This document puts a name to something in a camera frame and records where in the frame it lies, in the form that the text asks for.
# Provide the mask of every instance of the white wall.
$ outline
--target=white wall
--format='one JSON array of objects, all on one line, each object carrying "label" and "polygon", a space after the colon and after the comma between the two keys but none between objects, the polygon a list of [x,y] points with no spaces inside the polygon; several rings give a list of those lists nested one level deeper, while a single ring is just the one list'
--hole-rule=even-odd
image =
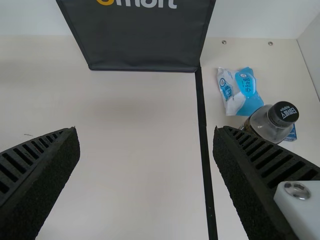
[{"label": "white wall", "polygon": [[320,14],[298,38],[316,93],[320,96]]},{"label": "white wall", "polygon": [[209,37],[297,39],[320,0],[216,0]]},{"label": "white wall", "polygon": [[[319,12],[320,0],[217,0],[208,36],[296,39]],[[0,35],[71,32],[55,0],[0,0]]]}]

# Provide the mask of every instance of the dark gray fabric bag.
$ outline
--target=dark gray fabric bag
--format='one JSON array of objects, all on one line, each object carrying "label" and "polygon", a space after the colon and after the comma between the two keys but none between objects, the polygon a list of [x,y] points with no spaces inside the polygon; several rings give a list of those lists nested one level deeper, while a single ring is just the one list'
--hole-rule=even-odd
[{"label": "dark gray fabric bag", "polygon": [[56,0],[91,70],[195,72],[216,0]]}]

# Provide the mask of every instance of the white shelf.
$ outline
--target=white shelf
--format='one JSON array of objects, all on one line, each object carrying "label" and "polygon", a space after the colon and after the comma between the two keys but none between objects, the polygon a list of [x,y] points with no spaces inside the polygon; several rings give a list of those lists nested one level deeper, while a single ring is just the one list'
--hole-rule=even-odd
[{"label": "white shelf", "polygon": [[297,141],[280,145],[320,166],[320,103],[296,40],[210,38],[201,57],[210,151],[212,187],[219,239],[248,239],[229,192],[212,155],[215,126],[238,128],[246,117],[225,116],[217,83],[217,68],[251,67],[257,78],[257,90],[265,104],[293,103],[299,110]]},{"label": "white shelf", "polygon": [[72,36],[0,37],[0,150],[76,126],[37,240],[208,240],[194,74],[90,71]]}]

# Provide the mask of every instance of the blue packet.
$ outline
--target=blue packet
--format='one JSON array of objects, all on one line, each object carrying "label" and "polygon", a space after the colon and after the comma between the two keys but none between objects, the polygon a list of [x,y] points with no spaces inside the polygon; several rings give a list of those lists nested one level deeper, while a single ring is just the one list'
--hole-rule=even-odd
[{"label": "blue packet", "polygon": [[264,105],[257,92],[254,71],[250,67],[240,71],[220,67],[217,80],[227,116],[250,116]]},{"label": "blue packet", "polygon": [[297,140],[297,132],[296,132],[296,125],[293,124],[293,129],[291,130],[289,135],[286,136],[285,139],[283,139],[283,141],[293,142],[295,140]]}]

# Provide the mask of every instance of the black jar lid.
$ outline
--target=black jar lid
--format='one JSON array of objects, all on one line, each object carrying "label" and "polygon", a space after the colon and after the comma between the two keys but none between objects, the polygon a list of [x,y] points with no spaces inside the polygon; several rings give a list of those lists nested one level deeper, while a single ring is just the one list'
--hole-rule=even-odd
[{"label": "black jar lid", "polygon": [[298,120],[299,112],[292,103],[279,101],[269,109],[268,117],[276,126],[287,128]]}]

